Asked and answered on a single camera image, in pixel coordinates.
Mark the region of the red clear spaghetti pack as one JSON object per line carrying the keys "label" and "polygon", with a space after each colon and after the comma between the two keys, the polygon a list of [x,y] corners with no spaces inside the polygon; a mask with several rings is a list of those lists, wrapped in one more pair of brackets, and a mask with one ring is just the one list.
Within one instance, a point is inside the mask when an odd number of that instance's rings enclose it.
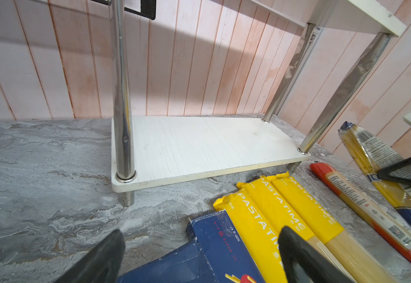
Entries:
{"label": "red clear spaghetti pack", "polygon": [[411,227],[403,218],[389,213],[332,166],[319,162],[311,164],[310,169],[411,263]]}

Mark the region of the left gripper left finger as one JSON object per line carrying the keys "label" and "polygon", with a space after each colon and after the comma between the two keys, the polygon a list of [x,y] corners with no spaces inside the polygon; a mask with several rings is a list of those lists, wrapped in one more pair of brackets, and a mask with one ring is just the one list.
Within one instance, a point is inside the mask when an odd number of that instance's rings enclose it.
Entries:
{"label": "left gripper left finger", "polygon": [[80,261],[67,270],[57,283],[115,283],[125,253],[122,232],[112,231]]}

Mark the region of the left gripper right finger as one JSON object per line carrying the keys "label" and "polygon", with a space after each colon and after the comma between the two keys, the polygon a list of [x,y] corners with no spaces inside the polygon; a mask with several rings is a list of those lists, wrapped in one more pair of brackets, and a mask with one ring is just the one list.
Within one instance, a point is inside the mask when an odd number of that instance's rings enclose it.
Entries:
{"label": "left gripper right finger", "polygon": [[278,249],[289,283],[350,283],[351,279],[288,226],[278,237]]}

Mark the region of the wide blue Barilla pasta box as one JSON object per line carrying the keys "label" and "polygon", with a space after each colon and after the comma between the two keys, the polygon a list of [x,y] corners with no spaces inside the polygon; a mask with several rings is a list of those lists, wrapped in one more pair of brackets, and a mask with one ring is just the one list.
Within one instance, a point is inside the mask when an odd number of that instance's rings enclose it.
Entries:
{"label": "wide blue Barilla pasta box", "polygon": [[191,241],[167,255],[120,276],[119,283],[214,283],[203,250]]}

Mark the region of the left yellow Pastatime spaghetti pack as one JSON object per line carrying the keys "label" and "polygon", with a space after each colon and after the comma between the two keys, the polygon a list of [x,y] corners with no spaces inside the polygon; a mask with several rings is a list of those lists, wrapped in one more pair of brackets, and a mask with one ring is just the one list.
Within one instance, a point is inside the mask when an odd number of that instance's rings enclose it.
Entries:
{"label": "left yellow Pastatime spaghetti pack", "polygon": [[213,207],[216,211],[227,212],[265,282],[286,283],[278,248],[279,233],[249,194],[240,190],[223,196],[214,202]]}

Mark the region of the narrow blue Barilla spaghetti box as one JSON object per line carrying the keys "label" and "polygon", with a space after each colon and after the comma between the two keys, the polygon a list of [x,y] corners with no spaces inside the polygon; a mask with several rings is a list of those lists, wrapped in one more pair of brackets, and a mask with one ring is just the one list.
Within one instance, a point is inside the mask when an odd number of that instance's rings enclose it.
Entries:
{"label": "narrow blue Barilla spaghetti box", "polygon": [[192,219],[187,232],[204,253],[216,283],[265,282],[226,211]]}

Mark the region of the yellow pastatime spaghetti pack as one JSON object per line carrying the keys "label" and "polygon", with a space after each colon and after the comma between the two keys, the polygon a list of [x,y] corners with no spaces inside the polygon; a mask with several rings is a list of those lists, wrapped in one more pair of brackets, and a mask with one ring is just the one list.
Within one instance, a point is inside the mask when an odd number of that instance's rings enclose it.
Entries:
{"label": "yellow pastatime spaghetti pack", "polygon": [[238,182],[237,187],[239,190],[245,191],[249,195],[260,212],[266,216],[275,231],[280,232],[282,228],[288,226],[337,269],[348,276],[350,280],[355,282],[356,280],[354,277],[351,276],[331,251],[325,247],[324,243],[311,230],[305,220],[300,217],[300,215],[274,187],[274,180],[286,176],[286,174],[262,176],[250,183]]}
{"label": "yellow pastatime spaghetti pack", "polygon": [[227,212],[265,282],[286,283],[278,248],[279,233],[249,194],[240,190],[223,196],[214,202],[213,207],[216,211]]}
{"label": "yellow pastatime spaghetti pack", "polygon": [[283,173],[267,178],[357,282],[397,282],[293,177]]}

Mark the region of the white two-tier shelf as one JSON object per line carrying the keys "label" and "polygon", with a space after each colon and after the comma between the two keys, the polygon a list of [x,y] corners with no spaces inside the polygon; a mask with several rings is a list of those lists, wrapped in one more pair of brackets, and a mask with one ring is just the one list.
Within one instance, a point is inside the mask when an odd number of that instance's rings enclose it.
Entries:
{"label": "white two-tier shelf", "polygon": [[[132,117],[126,66],[124,3],[109,1],[116,87],[113,92],[111,184],[123,206],[135,191],[266,167],[289,171],[309,151],[375,67],[388,42],[406,25],[376,1],[319,1],[306,22],[287,71],[262,119],[245,117]],[[291,93],[322,31],[336,28],[375,38],[344,77],[302,144],[271,118]]]}

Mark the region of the right yellow Pastatime spaghetti pack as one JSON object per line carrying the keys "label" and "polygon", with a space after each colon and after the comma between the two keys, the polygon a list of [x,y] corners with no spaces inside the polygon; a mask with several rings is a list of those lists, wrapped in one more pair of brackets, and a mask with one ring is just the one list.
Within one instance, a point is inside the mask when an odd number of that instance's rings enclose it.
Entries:
{"label": "right yellow Pastatime spaghetti pack", "polygon": [[283,173],[267,178],[357,282],[397,282],[293,177]]}

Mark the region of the blue clear spaghetti pack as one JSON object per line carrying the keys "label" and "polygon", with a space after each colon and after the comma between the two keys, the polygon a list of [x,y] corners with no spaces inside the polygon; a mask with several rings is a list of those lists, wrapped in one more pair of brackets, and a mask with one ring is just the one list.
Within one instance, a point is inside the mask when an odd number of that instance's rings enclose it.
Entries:
{"label": "blue clear spaghetti pack", "polygon": [[401,155],[363,127],[348,121],[340,127],[339,137],[370,183],[411,226],[411,185],[379,177],[379,171],[403,161]]}

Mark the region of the middle yellow Pastatime spaghetti pack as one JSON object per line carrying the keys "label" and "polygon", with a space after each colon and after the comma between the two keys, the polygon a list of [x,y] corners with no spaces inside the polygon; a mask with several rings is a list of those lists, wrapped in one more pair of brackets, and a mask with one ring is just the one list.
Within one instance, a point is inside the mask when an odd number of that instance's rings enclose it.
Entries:
{"label": "middle yellow Pastatime spaghetti pack", "polygon": [[249,195],[260,212],[266,216],[275,231],[280,232],[282,228],[288,226],[337,269],[348,276],[350,280],[355,282],[356,280],[354,277],[351,276],[331,251],[325,247],[324,243],[311,230],[305,220],[300,217],[300,215],[274,187],[274,180],[286,176],[286,174],[262,176],[250,183],[238,182],[237,187],[239,190],[245,191]]}

